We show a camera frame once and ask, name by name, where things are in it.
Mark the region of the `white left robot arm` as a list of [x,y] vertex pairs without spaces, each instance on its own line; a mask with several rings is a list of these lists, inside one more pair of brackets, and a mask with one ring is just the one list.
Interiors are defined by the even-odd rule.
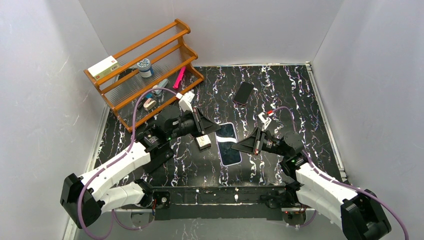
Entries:
[[221,129],[196,107],[182,112],[165,107],[135,140],[115,157],[80,176],[68,175],[63,182],[60,204],[79,229],[93,224],[101,214],[126,205],[147,206],[153,189],[144,180],[125,186],[115,184],[138,168],[150,174],[174,156],[170,141],[191,135],[202,137]]

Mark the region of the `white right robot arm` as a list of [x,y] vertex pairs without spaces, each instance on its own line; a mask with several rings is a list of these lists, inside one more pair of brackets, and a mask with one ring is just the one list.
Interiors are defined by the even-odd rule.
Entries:
[[327,217],[342,230],[346,239],[379,240],[391,232],[391,224],[376,195],[368,189],[342,186],[313,166],[297,132],[291,130],[276,138],[256,127],[247,138],[233,144],[232,149],[252,155],[267,152],[282,156],[281,168],[293,179],[285,187],[285,198]]

